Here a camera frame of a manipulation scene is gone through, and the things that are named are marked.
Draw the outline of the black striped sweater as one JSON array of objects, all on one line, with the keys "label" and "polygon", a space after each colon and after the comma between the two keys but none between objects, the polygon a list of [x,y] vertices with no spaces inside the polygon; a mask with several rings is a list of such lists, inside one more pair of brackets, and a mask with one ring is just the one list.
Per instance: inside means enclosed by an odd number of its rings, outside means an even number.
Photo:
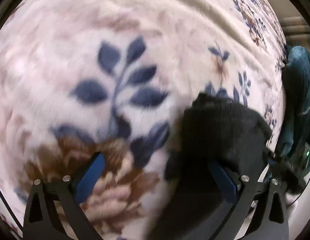
[{"label": "black striped sweater", "polygon": [[165,176],[176,189],[148,239],[209,239],[237,201],[228,172],[257,180],[271,129],[256,111],[230,98],[199,94],[184,111],[181,150]]}]

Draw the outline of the teal velvet blanket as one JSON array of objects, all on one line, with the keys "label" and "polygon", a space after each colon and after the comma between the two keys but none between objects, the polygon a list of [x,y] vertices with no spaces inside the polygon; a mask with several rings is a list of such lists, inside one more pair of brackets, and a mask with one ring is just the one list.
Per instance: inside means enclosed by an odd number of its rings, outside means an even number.
[{"label": "teal velvet blanket", "polygon": [[310,145],[310,52],[287,46],[286,66],[281,78],[286,107],[275,154],[291,156],[299,146]]}]

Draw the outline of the floral bed blanket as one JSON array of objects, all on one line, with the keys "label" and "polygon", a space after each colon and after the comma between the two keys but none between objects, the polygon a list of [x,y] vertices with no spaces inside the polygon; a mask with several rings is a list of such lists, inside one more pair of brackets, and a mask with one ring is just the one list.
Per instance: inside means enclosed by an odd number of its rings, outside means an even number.
[{"label": "floral bed blanket", "polygon": [[144,239],[174,189],[179,119],[199,93],[284,116],[286,38],[267,0],[23,0],[0,30],[0,189],[19,221],[36,179],[104,150],[82,209],[104,239]]}]

